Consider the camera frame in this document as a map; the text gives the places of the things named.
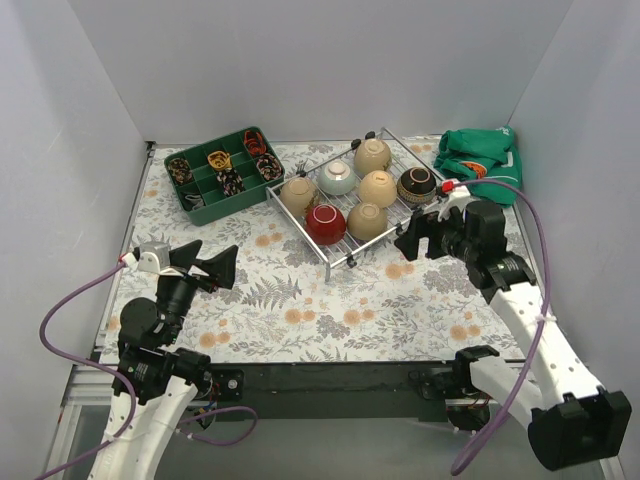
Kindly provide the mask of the tan bowl front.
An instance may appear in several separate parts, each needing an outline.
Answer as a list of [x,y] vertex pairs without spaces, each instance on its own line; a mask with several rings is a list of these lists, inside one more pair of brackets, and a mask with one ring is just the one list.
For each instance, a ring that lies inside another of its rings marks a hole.
[[347,230],[352,237],[360,241],[370,241],[387,229],[386,210],[370,202],[361,202],[354,206],[347,217]]

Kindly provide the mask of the cream embossed bowl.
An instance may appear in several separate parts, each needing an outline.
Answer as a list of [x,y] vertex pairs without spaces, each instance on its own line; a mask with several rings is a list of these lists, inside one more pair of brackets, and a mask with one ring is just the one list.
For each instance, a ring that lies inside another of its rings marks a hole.
[[386,171],[372,171],[361,180],[358,196],[364,203],[387,208],[397,199],[396,182],[392,175]]

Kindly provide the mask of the tan bowl gold rim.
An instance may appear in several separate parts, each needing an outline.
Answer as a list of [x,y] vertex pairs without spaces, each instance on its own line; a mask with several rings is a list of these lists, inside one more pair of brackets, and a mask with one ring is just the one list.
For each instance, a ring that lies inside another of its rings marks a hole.
[[279,199],[294,217],[304,217],[318,204],[319,193],[308,177],[295,177],[284,184]]

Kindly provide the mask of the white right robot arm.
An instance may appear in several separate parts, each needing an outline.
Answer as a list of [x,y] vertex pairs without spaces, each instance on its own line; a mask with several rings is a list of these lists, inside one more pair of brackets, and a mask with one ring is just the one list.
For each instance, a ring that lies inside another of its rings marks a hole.
[[508,250],[502,209],[490,201],[438,213],[414,213],[395,241],[405,258],[418,257],[427,239],[427,258],[462,261],[470,282],[509,328],[526,355],[521,372],[509,368],[488,346],[456,354],[452,383],[464,397],[482,392],[501,405],[490,420],[506,415],[526,430],[538,461],[556,471],[619,453],[632,407],[621,391],[610,392],[581,362],[557,321],[541,313],[543,297],[526,261]]

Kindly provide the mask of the dark patterned bowl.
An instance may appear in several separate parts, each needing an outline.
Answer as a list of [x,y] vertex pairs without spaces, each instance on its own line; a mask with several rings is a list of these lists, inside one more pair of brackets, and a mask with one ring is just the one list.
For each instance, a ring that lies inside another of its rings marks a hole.
[[424,167],[405,170],[396,184],[398,196],[412,208],[432,203],[435,199],[436,186],[434,175]]

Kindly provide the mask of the green cloth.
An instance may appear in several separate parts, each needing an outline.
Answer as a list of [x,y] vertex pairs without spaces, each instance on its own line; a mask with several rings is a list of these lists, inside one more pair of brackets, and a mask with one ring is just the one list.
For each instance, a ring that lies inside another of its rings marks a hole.
[[434,167],[445,178],[460,182],[489,178],[517,190],[522,186],[522,162],[515,131],[509,125],[446,131]]

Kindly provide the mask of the dark floral roll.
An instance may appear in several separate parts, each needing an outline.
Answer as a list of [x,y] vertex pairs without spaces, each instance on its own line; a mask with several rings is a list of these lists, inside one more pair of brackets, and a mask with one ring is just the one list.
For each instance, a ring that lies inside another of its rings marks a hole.
[[269,182],[283,175],[279,160],[270,153],[264,153],[256,159],[256,167],[264,181]]
[[217,171],[216,179],[225,197],[232,197],[245,191],[243,180],[234,168]]

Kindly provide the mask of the dark patterned roll left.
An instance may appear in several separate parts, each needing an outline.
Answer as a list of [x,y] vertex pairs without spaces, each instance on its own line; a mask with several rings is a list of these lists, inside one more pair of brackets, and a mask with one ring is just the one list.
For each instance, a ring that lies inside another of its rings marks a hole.
[[167,163],[169,172],[174,183],[182,186],[193,181],[193,173],[185,158],[173,158]]

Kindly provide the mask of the beige bowl back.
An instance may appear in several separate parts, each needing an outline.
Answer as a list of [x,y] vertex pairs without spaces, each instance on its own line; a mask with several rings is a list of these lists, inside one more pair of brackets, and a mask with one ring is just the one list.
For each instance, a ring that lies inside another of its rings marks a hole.
[[356,148],[354,166],[360,174],[367,175],[376,170],[387,171],[390,165],[391,150],[385,141],[369,138]]

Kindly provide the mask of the light green bowl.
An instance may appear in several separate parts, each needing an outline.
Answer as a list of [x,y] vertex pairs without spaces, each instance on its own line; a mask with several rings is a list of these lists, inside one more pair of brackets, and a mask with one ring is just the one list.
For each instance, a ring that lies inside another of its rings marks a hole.
[[356,175],[344,161],[334,160],[320,169],[317,183],[328,195],[345,195],[354,189]]

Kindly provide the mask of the green compartment tray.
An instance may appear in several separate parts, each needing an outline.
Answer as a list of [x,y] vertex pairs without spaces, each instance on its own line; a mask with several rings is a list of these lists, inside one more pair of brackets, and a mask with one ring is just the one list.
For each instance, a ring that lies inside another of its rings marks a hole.
[[[256,167],[256,159],[258,157],[252,157],[243,144],[244,132],[249,129],[258,130],[262,134],[267,145],[266,153],[274,155],[279,160],[283,168],[283,175],[280,178],[269,182],[263,180]],[[231,154],[232,168],[240,174],[245,187],[244,192],[232,197],[224,196],[216,179],[216,171],[207,162],[207,156],[216,150],[224,150]],[[173,158],[185,158],[188,161],[193,173],[193,181],[191,183],[182,186],[174,183],[167,171],[167,163]],[[164,167],[182,210],[196,226],[211,223],[265,201],[267,199],[267,189],[281,182],[285,175],[283,164],[266,135],[257,126],[251,126],[171,154],[164,160]],[[201,195],[205,206],[198,210],[187,211],[183,200],[185,194]]]

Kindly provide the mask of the dark floral roll right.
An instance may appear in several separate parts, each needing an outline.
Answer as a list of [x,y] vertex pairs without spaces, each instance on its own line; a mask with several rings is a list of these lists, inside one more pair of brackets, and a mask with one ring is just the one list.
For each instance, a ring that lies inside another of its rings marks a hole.
[[256,167],[264,181],[269,182],[283,175],[279,160],[270,153],[264,153],[256,159]]

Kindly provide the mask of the orange black roll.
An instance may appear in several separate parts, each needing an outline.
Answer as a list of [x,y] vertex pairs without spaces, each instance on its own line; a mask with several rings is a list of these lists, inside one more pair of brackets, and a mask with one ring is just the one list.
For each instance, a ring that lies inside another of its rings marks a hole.
[[264,155],[267,152],[266,142],[258,130],[246,130],[244,132],[243,144],[248,153],[254,158]]

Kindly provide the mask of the aluminium frame rail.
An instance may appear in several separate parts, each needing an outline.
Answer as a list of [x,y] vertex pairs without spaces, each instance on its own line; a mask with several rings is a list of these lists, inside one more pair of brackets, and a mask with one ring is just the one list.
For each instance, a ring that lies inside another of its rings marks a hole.
[[100,444],[107,423],[112,377],[74,366],[58,415],[45,471],[62,465]]

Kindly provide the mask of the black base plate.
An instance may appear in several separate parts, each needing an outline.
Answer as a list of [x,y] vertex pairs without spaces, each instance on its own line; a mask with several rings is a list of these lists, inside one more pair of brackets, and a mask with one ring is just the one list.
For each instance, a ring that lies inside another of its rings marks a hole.
[[455,361],[213,364],[190,354],[165,361],[127,360],[120,368],[140,407],[168,391],[171,377],[196,389],[194,405],[216,402],[223,421],[416,418],[443,421],[446,404],[487,408],[463,382]]

